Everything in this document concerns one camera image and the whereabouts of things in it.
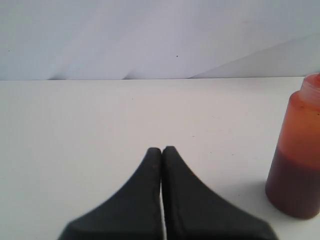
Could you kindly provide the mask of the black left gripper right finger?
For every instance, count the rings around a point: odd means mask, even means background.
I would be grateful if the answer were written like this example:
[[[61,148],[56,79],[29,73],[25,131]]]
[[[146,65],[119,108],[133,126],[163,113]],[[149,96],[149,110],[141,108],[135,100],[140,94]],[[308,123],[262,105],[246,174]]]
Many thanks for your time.
[[[177,149],[162,152],[161,186],[169,240],[275,240],[271,226],[207,187]]]

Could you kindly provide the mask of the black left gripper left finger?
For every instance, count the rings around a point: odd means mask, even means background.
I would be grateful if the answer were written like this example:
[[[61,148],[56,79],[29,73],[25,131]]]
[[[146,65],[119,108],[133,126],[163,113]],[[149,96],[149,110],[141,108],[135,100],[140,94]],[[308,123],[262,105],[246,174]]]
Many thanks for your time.
[[[160,240],[162,152],[151,147],[130,179],[107,201],[71,221],[61,240]]]

